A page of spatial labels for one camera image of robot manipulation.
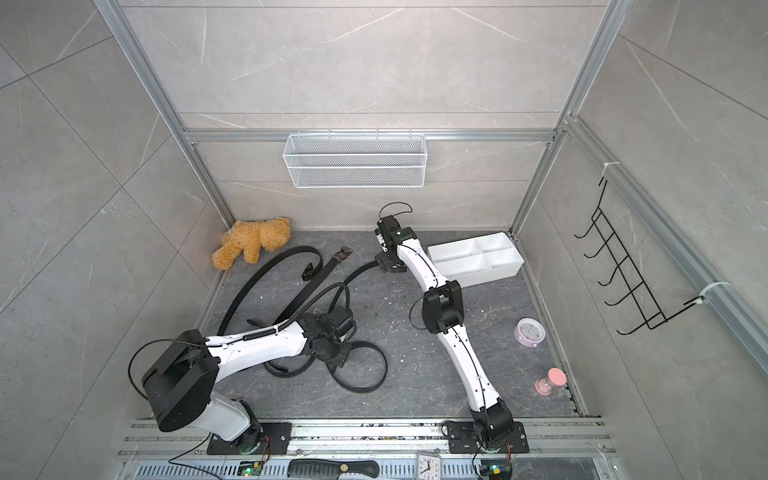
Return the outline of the black belt with silver buckle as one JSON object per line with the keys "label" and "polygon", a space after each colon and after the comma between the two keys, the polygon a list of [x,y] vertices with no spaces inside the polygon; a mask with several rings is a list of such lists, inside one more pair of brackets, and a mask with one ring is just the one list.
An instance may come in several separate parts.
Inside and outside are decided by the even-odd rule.
{"label": "black belt with silver buckle", "polygon": [[[303,313],[329,314],[337,306],[346,307],[351,310],[349,284],[360,274],[376,266],[376,262],[368,262],[350,273],[343,281],[333,283],[324,289],[318,287],[290,318],[286,318],[288,321],[286,325],[300,327],[299,317]],[[329,368],[322,360],[302,354],[301,351],[304,346],[299,354],[305,357],[306,361],[294,370],[287,370],[284,366],[276,365],[272,361],[265,361],[262,363],[262,366],[270,375],[280,379],[288,379],[304,373],[314,362],[321,361],[325,364],[332,379],[341,388],[357,394],[371,393],[380,388],[386,380],[388,360],[385,352],[378,345],[370,341],[356,340],[354,338],[357,328],[356,322],[356,328],[349,332],[348,337],[348,342],[351,344],[352,349],[342,367]]]}

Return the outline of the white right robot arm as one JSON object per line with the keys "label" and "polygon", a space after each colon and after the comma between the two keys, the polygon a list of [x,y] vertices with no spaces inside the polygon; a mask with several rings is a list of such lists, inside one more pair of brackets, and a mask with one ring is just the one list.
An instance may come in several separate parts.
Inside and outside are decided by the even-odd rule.
{"label": "white right robot arm", "polygon": [[494,448],[514,430],[514,417],[486,375],[464,324],[462,289],[458,281],[439,272],[416,233],[393,215],[382,216],[375,230],[382,252],[379,266],[391,272],[409,271],[418,281],[421,317],[426,330],[437,336],[459,374],[473,418],[473,432],[483,448]]}

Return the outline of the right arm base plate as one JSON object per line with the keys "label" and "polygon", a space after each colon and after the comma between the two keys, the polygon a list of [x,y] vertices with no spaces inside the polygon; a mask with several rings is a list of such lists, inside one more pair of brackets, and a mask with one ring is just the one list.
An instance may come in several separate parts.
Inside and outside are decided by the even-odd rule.
{"label": "right arm base plate", "polygon": [[498,451],[502,453],[524,454],[530,451],[527,435],[521,422],[513,421],[510,426],[503,426],[486,434],[480,432],[480,426],[471,421],[444,421],[440,430],[448,441],[448,450],[452,454],[469,454],[479,451]]}

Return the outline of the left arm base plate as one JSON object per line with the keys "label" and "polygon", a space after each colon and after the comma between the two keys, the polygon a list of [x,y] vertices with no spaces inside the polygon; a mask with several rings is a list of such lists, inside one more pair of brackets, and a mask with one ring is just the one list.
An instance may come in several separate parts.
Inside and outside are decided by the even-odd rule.
{"label": "left arm base plate", "polygon": [[260,430],[247,430],[233,441],[222,440],[213,435],[206,449],[208,455],[257,455],[264,452],[284,455],[288,451],[293,424],[290,422],[267,422],[260,424]]}

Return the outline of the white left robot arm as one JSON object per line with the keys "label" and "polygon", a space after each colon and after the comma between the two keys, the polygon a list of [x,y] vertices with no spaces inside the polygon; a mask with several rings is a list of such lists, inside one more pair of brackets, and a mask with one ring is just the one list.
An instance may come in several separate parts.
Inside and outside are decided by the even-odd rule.
{"label": "white left robot arm", "polygon": [[141,383],[158,429],[205,430],[220,440],[250,445],[261,433],[250,405],[215,391],[225,378],[275,359],[310,355],[341,366],[351,350],[355,327],[350,308],[328,314],[304,312],[273,327],[242,334],[203,336],[183,332],[143,375]]}

